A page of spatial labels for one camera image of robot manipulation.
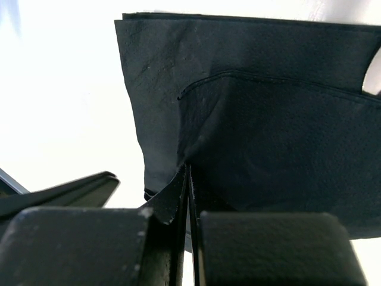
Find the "black paper napkin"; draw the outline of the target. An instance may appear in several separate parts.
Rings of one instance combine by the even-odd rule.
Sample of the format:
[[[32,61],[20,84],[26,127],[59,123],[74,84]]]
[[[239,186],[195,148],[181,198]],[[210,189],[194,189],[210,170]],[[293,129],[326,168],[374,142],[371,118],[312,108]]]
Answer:
[[[115,22],[145,198],[181,165],[241,211],[328,212],[380,236],[380,27],[161,13]]]

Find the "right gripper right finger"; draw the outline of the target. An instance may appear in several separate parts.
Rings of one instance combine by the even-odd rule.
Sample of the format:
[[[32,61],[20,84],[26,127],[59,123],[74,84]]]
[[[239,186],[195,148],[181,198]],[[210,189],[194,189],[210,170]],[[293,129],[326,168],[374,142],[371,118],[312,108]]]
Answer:
[[[366,285],[338,219],[237,212],[188,168],[196,285]]]

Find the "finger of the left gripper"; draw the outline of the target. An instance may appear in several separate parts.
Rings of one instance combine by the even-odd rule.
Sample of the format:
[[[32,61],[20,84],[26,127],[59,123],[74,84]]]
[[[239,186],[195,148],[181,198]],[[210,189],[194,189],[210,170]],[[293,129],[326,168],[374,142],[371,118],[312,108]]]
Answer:
[[[1,220],[36,206],[102,207],[119,184],[115,174],[101,172],[50,189],[1,198]]]

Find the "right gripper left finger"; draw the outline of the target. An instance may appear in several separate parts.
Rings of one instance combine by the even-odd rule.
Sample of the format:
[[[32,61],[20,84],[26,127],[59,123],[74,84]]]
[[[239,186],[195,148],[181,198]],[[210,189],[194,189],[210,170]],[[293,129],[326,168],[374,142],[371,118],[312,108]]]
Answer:
[[[2,285],[180,285],[187,168],[136,209],[29,207],[1,220]]]

